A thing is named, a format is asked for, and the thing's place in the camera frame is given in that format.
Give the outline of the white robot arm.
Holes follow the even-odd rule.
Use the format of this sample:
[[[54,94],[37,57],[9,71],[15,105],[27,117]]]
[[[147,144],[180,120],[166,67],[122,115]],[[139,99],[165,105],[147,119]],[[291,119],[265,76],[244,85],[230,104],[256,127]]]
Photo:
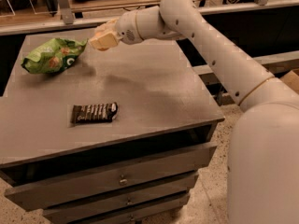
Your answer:
[[[209,24],[192,0],[161,0],[95,29],[99,50],[189,39],[243,115],[228,153],[229,224],[299,224],[299,94]]]

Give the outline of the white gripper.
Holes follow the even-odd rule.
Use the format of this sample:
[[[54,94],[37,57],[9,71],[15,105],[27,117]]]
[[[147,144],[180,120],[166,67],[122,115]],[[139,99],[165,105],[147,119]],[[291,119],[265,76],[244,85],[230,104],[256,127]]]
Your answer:
[[[137,30],[136,15],[136,10],[128,11],[118,19],[97,26],[94,30],[95,35],[89,39],[90,45],[101,51],[117,47],[119,45],[118,33],[125,44],[141,43],[143,39]]]

